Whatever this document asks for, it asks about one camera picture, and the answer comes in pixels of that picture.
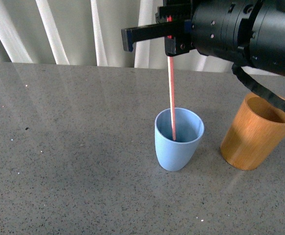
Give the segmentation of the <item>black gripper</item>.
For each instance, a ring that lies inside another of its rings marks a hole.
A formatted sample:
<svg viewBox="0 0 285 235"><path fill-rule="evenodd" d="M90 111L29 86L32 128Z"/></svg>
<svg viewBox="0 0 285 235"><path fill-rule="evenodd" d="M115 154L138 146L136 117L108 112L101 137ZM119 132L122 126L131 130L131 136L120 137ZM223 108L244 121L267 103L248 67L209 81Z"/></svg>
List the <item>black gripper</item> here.
<svg viewBox="0 0 285 235"><path fill-rule="evenodd" d="M194 49L189 34L195 9L195 0L164 0L155 14L157 24L121 29L124 51L133 52L134 43L165 37L167 56L189 53Z"/></svg>

